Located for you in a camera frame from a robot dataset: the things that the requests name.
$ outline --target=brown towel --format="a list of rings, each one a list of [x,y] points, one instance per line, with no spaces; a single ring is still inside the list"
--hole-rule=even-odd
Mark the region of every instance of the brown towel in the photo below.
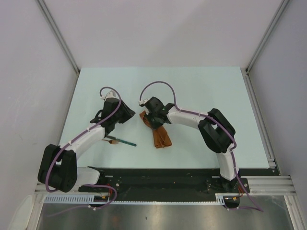
[[[144,117],[145,111],[140,113],[140,117],[143,120],[143,122],[151,128],[149,121],[147,120],[146,117]],[[153,130],[153,141],[154,141],[154,146],[158,148],[164,148],[167,146],[171,146],[172,142],[171,139],[169,138],[167,131],[163,126],[159,127],[157,130]]]

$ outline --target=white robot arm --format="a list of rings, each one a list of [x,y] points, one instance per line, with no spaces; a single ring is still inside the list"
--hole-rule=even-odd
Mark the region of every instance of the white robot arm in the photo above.
[[[104,118],[111,115],[118,106],[119,99],[115,97],[113,91],[109,92],[106,97],[102,97],[104,108],[99,110],[95,118],[90,121],[90,125],[84,133],[81,133],[67,145],[48,145],[45,148],[43,159],[40,165],[38,180],[45,183],[47,172],[55,156],[62,151],[57,159],[61,164],[55,164],[52,168],[48,179],[48,185],[59,189],[63,192],[70,191],[75,185],[96,184],[100,172],[93,168],[77,168],[77,160],[93,144],[105,138],[114,130],[116,123],[125,123],[135,115],[135,112],[129,109],[121,101],[118,110],[107,120]]]
[[[220,164],[220,176],[227,181],[235,179],[236,174],[233,167],[232,156],[229,151],[232,142],[219,127],[213,127],[214,124],[210,119],[199,115],[181,112],[177,110],[175,105],[172,103],[164,106],[163,103],[155,97],[140,101],[140,106],[145,107],[145,117],[148,119],[153,129],[157,129],[164,123],[181,124],[198,129],[207,146],[212,151],[216,152]],[[235,134],[234,128],[229,124],[219,110],[212,109],[207,115],[214,117],[214,119],[220,122],[229,133],[232,135]]]

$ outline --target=purple cable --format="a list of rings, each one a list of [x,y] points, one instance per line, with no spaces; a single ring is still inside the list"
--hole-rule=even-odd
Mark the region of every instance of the purple cable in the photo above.
[[[234,144],[234,146],[230,149],[230,154],[231,154],[231,158],[232,158],[232,161],[233,161],[233,164],[234,164],[234,170],[235,170],[235,169],[236,169],[236,160],[235,160],[235,155],[234,155],[234,153],[233,153],[233,150],[236,148],[236,141],[235,141],[235,139],[232,137],[232,135],[231,135],[231,134],[230,134],[230,133],[229,133],[229,132],[228,132],[228,131],[227,131],[217,120],[215,120],[213,117],[210,117],[210,116],[205,115],[205,114],[199,114],[199,113],[196,113],[196,112],[193,112],[193,111],[189,111],[189,110],[180,109],[180,108],[177,106],[175,91],[174,91],[173,87],[172,87],[170,84],[168,84],[168,83],[165,82],[165,81],[160,81],[160,80],[158,80],[158,81],[154,81],[154,82],[152,82],[152,83],[146,85],[145,88],[142,90],[142,92],[141,92],[141,94],[140,94],[140,101],[142,100],[142,95],[143,95],[144,91],[145,91],[149,86],[151,86],[151,85],[153,85],[153,84],[156,84],[156,83],[165,84],[165,85],[167,85],[167,86],[172,90],[172,92],[173,92],[173,97],[174,97],[174,105],[175,105],[175,108],[176,108],[177,110],[179,110],[180,112],[188,113],[188,114],[200,115],[200,116],[206,117],[206,118],[212,120],[214,123],[216,123],[217,126],[220,127],[220,128],[229,136],[229,138],[231,139],[231,141],[232,141],[233,144]],[[262,208],[254,201],[254,199],[248,194],[248,192],[247,192],[247,190],[245,189],[245,187],[243,186],[243,184],[242,184],[242,182],[241,182],[241,180],[240,180],[240,178],[239,178],[239,175],[238,175],[238,173],[237,173],[236,170],[235,170],[235,174],[236,174],[236,178],[237,178],[237,180],[238,180],[238,182],[239,182],[241,188],[243,189],[243,191],[245,192],[245,194],[248,196],[248,198],[251,200],[251,202],[252,202],[256,207],[244,206],[244,207],[239,207],[239,208],[227,208],[227,206],[225,205],[225,207],[227,208],[227,210],[229,210],[229,209],[231,209],[231,210],[232,210],[232,209],[235,209],[235,210],[237,210],[237,209],[255,209],[255,210],[258,210],[258,211],[260,211],[260,212],[263,212],[263,209],[262,209]]]
[[[104,90],[104,89],[111,89],[111,90],[113,90],[113,91],[118,95],[118,97],[119,97],[119,103],[118,103],[116,109],[115,109],[109,116],[107,116],[106,118],[102,119],[102,120],[99,121],[97,124],[91,126],[91,127],[89,128],[89,130],[92,130],[93,128],[97,127],[97,126],[100,125],[101,123],[103,123],[103,122],[105,122],[106,120],[108,120],[111,116],[113,116],[114,113],[116,113],[116,111],[119,109],[119,107],[120,107],[120,105],[121,105],[121,97],[120,97],[120,94],[119,94],[115,89],[113,89],[112,87],[108,87],[108,86],[102,87],[101,90],[100,90],[100,92],[99,92],[100,96],[102,96],[101,92],[102,92],[102,90]],[[88,130],[85,130],[85,131],[83,131],[82,133],[80,133],[78,136],[76,136],[74,139],[71,140],[71,144],[74,143],[76,140],[78,140],[80,137],[82,137],[82,136],[83,136],[84,134],[86,134],[87,132],[89,132],[89,131],[88,131]],[[62,152],[63,152],[69,145],[70,145],[70,143],[67,143],[66,145],[64,145],[63,148],[60,149],[60,151],[56,154],[55,158],[53,159],[53,161],[52,161],[52,163],[51,163],[51,165],[50,165],[50,167],[49,167],[49,169],[48,169],[48,172],[47,172],[47,175],[46,175],[45,185],[46,185],[46,190],[47,190],[48,192],[50,192],[50,193],[53,193],[53,192],[57,191],[57,189],[53,189],[53,190],[49,189],[49,186],[48,186],[48,184],[49,184],[49,177],[50,177],[52,168],[54,167],[54,165],[55,165],[57,159],[59,158],[59,156],[62,154]]]
[[[97,184],[85,184],[84,186],[88,186],[88,187],[101,187],[101,188],[109,188],[109,189],[112,189],[114,191],[114,197],[112,200],[110,200],[109,202],[107,202],[106,204],[104,204],[103,206],[101,207],[94,207],[95,210],[97,209],[102,209],[102,208],[105,208],[107,206],[109,206],[113,201],[115,201],[115,199],[117,198],[117,191],[115,188],[111,187],[111,186],[108,186],[108,185],[97,185]],[[54,216],[57,216],[57,215],[60,215],[60,214],[63,214],[65,212],[68,212],[68,211],[71,211],[71,210],[74,210],[74,209],[77,209],[77,208],[80,208],[80,207],[88,207],[88,205],[78,205],[78,206],[74,206],[74,207],[70,207],[66,210],[63,210],[63,211],[60,211],[60,212],[57,212],[57,213],[54,213],[54,214],[51,214],[51,215],[47,215],[47,217],[54,217]]]

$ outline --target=purple wire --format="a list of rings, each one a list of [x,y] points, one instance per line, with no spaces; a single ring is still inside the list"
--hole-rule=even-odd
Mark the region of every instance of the purple wire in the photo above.
[[[118,103],[116,109],[115,109],[109,116],[107,116],[106,118],[102,119],[102,120],[99,121],[97,124],[91,126],[91,127],[89,128],[89,130],[92,130],[93,128],[97,127],[97,126],[100,125],[101,123],[103,123],[103,122],[105,122],[106,120],[108,120],[111,116],[113,116],[114,113],[116,113],[116,111],[119,109],[119,107],[120,107],[120,105],[121,105],[121,97],[120,97],[120,94],[119,94],[115,89],[113,89],[112,87],[108,87],[108,86],[102,87],[101,90],[100,90],[100,92],[99,92],[100,96],[102,96],[101,92],[102,92],[102,90],[104,90],[104,89],[111,89],[111,90],[113,90],[113,91],[118,95],[118,97],[119,97],[119,103]],[[82,136],[83,136],[84,134],[86,134],[87,132],[89,132],[89,131],[88,131],[88,130],[85,130],[85,131],[83,131],[82,133],[80,133],[78,136],[76,136],[74,139],[71,140],[71,143],[74,143],[76,140],[78,140],[80,137],[82,137]],[[62,154],[62,152],[63,152],[69,145],[70,145],[70,144],[67,143],[66,145],[64,145],[63,148],[60,149],[60,151],[56,154],[55,158],[53,159],[53,161],[52,161],[52,163],[51,163],[51,165],[50,165],[50,167],[49,167],[49,169],[48,169],[48,172],[47,172],[47,175],[46,175],[45,186],[46,186],[46,190],[47,190],[48,192],[50,192],[50,193],[53,193],[53,192],[57,191],[57,189],[53,189],[53,190],[49,189],[49,186],[48,186],[48,184],[49,184],[49,177],[50,177],[52,168],[54,167],[54,165],[55,165],[57,159],[59,158],[59,156]]]
[[[108,186],[108,185],[98,185],[98,184],[85,184],[84,186],[88,186],[88,187],[101,187],[101,188],[109,188],[109,189],[112,189],[114,191],[114,197],[112,200],[110,200],[109,202],[107,202],[106,204],[104,204],[103,206],[101,207],[96,207],[95,209],[102,209],[102,208],[105,208],[107,206],[109,206],[113,201],[115,201],[115,199],[117,198],[117,191],[115,188],[111,187],[111,186]],[[51,214],[51,215],[47,215],[47,217],[55,217],[57,215],[60,215],[60,214],[63,214],[65,212],[68,212],[68,211],[71,211],[71,210],[74,210],[74,209],[77,209],[77,208],[80,208],[80,207],[88,207],[88,205],[78,205],[78,206],[74,206],[74,207],[70,207],[66,210],[63,210],[63,211],[60,211],[60,212],[57,212],[57,213],[54,213],[54,214]]]
[[[188,114],[193,114],[193,115],[199,115],[199,116],[206,117],[206,118],[212,120],[214,123],[216,123],[217,126],[220,127],[220,128],[229,136],[229,138],[231,139],[231,141],[232,141],[233,144],[234,144],[234,146],[230,149],[230,154],[231,154],[231,158],[232,158],[233,165],[234,165],[234,170],[235,170],[235,169],[236,169],[236,160],[235,160],[235,155],[234,155],[234,153],[233,153],[233,150],[236,148],[237,144],[236,144],[235,139],[232,137],[232,135],[231,135],[231,134],[230,134],[230,133],[229,133],[229,132],[228,132],[228,131],[227,131],[217,120],[215,120],[213,117],[210,117],[210,116],[208,116],[208,115],[206,115],[206,114],[199,114],[199,113],[196,113],[196,112],[193,112],[193,111],[180,109],[180,108],[177,106],[175,91],[174,91],[173,87],[172,87],[170,84],[168,84],[168,83],[165,82],[165,81],[160,81],[160,80],[158,80],[158,81],[154,81],[154,82],[152,82],[152,83],[146,85],[145,88],[142,90],[142,92],[141,92],[141,94],[140,94],[140,101],[142,100],[142,95],[143,95],[144,91],[145,91],[149,86],[151,86],[151,85],[153,85],[153,84],[156,84],[156,83],[165,84],[165,85],[167,85],[167,86],[172,90],[172,92],[173,92],[173,97],[174,97],[174,105],[175,105],[175,108],[176,108],[177,110],[179,110],[180,112],[188,113]],[[247,192],[247,190],[245,189],[245,187],[243,186],[243,184],[242,184],[242,182],[241,182],[241,180],[240,180],[240,177],[239,177],[239,175],[238,175],[238,173],[237,173],[236,170],[235,170],[235,174],[236,174],[236,178],[237,178],[237,180],[238,180],[238,182],[239,182],[241,188],[243,189],[243,191],[245,192],[245,194],[248,196],[248,198],[251,200],[251,202],[252,202],[256,207],[244,206],[244,207],[229,208],[229,209],[231,209],[231,210],[232,210],[232,209],[235,209],[235,210],[237,210],[237,209],[255,209],[255,210],[258,210],[258,211],[260,211],[260,212],[263,212],[263,209],[262,209],[262,208],[254,201],[254,199],[248,194],[248,192]]]

